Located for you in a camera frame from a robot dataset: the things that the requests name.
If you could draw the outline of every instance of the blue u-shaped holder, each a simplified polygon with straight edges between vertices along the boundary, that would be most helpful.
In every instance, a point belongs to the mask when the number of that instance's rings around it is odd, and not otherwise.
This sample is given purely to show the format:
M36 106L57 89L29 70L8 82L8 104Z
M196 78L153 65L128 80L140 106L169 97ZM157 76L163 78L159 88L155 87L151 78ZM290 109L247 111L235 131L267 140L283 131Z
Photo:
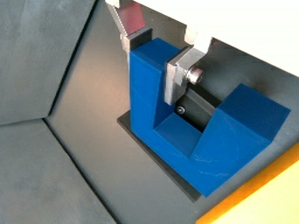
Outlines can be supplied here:
M164 63L177 52L157 38L129 53L131 129L207 197L272 143L290 109L240 84L200 133L164 103Z

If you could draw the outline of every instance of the metal bracket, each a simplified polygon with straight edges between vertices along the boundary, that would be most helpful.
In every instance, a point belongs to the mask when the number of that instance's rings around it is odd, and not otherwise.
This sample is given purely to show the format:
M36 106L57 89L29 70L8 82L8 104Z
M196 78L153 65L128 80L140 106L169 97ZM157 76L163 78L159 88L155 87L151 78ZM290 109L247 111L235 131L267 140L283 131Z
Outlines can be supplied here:
M127 53L152 40L153 31L145 27L140 4L132 0L107 0L107 7L120 31ZM209 48L211 37L201 37L189 26L184 40L192 45L165 65L164 101L172 105L185 93L187 83L197 84L203 71L195 66Z
M107 0L107 7L120 31L123 49L128 53L152 40L152 29L145 27L139 3L131 0Z
M211 36L199 35L191 27L187 27L184 40L193 46L184 48L165 65L163 100L169 105L184 95L187 83L196 85L201 81L203 71L196 63L211 45Z

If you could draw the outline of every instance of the metal clamp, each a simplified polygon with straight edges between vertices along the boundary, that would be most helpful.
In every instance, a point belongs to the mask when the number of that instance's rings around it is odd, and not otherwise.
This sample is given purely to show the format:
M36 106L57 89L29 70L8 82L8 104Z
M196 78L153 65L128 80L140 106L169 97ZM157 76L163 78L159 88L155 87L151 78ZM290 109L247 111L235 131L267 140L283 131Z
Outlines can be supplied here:
M200 35L195 29L187 26L184 41L192 47L184 48L165 66L163 100L169 105L184 95L187 83L196 85L201 81L203 71L196 63L209 49L211 36Z

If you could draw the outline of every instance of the gray floor panel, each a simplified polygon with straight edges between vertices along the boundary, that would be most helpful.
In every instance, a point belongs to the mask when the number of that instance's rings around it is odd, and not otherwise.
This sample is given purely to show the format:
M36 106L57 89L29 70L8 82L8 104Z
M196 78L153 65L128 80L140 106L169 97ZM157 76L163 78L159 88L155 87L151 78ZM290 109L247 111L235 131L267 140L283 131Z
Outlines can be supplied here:
M115 223L43 120L0 126L3 223Z

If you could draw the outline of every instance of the gray wall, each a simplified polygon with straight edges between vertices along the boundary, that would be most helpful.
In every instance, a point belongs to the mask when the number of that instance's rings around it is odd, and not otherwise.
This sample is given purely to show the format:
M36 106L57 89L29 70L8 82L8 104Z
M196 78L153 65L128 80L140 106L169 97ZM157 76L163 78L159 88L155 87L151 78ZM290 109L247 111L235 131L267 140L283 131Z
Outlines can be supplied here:
M0 124L48 115L93 3L0 2Z
M184 25L145 8L144 16L155 35L181 47ZM48 121L123 223L193 223L298 140L298 78L220 42L201 67L201 85L220 99L243 82L292 112L272 145L207 199L192 203L117 125L129 108L127 55L100 2Z

